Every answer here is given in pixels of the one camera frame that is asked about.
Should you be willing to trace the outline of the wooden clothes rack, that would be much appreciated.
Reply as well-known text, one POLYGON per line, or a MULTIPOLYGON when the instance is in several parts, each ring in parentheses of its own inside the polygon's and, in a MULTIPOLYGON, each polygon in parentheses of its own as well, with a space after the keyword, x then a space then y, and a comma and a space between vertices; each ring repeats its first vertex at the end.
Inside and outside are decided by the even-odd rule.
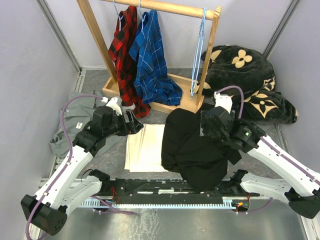
POLYGON ((203 89, 222 7, 215 10, 154 0, 124 0, 107 46, 89 1, 78 6, 96 42, 110 77, 103 92, 121 96, 139 117, 151 109, 170 113, 177 108, 197 112, 204 101, 203 89), (201 19, 191 78, 168 73, 158 13, 166 12, 201 19), (205 21, 212 22, 207 50, 203 51, 205 21))

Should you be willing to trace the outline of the black shirt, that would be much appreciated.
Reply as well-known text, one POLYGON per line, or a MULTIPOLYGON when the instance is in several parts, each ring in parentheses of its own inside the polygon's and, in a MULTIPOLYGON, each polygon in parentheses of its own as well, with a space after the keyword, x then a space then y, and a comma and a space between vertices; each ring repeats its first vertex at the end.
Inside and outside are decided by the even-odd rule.
POLYGON ((196 113, 177 108, 165 120, 161 165, 179 173, 197 192, 216 187, 227 175, 228 164, 242 158, 237 150, 200 135, 201 111, 212 107, 204 103, 196 113))

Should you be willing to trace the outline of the light blue hangers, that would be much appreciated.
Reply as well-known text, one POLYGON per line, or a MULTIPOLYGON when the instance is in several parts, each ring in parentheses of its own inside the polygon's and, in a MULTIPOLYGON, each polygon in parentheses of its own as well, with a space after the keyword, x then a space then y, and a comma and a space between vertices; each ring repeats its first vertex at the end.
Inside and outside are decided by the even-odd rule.
POLYGON ((200 70, 200 60, 203 50, 204 38, 205 38, 205 20, 207 15, 207 8, 203 8, 203 15, 199 27, 197 45, 194 52, 192 74, 191 74, 191 88, 190 88, 190 99, 192 100, 195 94, 195 88, 198 84, 198 75, 200 70))

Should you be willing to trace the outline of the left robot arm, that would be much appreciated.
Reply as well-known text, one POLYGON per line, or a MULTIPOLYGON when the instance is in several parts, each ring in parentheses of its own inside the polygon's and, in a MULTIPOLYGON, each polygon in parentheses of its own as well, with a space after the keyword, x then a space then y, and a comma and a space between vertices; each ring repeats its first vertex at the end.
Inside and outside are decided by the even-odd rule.
POLYGON ((80 171, 112 136, 138 133, 144 125, 130 109, 117 104, 98 107, 83 129, 75 136, 72 148, 51 178, 34 195, 26 194, 20 204, 28 225, 34 225, 51 236, 65 225, 68 216, 87 198, 106 195, 111 189, 110 177, 95 170, 82 183, 70 188, 80 171))

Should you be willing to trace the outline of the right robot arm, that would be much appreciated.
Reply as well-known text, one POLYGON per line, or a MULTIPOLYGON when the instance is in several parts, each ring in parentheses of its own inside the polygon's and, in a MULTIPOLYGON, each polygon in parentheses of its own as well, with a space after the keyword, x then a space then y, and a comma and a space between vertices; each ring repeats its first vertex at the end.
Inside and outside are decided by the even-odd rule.
POLYGON ((268 196, 308 219, 315 218, 320 212, 319 172, 296 160, 253 122, 233 119, 223 107, 213 107, 200 114, 200 134, 250 155, 281 177, 271 179, 243 170, 241 178, 229 183, 234 195, 248 192, 268 196))

